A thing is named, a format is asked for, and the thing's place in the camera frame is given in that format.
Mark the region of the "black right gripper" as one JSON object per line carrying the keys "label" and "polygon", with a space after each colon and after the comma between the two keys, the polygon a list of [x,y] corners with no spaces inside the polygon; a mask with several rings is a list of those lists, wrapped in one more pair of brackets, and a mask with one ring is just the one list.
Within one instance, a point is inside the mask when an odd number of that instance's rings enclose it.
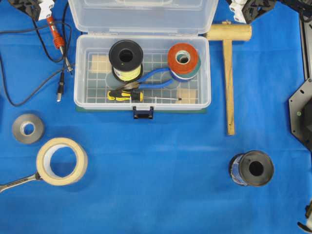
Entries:
{"label": "black right gripper", "polygon": [[234,20],[239,23],[250,24],[256,18],[271,11],[275,0],[227,0],[229,9],[234,14]]}

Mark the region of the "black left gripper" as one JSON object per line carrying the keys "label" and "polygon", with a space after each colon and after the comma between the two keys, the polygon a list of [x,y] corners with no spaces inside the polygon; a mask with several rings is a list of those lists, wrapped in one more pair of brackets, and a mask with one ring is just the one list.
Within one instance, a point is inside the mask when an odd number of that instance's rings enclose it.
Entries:
{"label": "black left gripper", "polygon": [[34,21],[45,20],[50,17],[55,5],[54,0],[8,0],[8,2]]}

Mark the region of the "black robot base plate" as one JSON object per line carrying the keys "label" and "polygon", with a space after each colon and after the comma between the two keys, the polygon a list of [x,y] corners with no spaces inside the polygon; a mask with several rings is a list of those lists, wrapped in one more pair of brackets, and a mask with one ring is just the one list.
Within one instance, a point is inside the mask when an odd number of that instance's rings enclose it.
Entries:
{"label": "black robot base plate", "polygon": [[312,79],[307,79],[289,98],[291,133],[312,151]]}

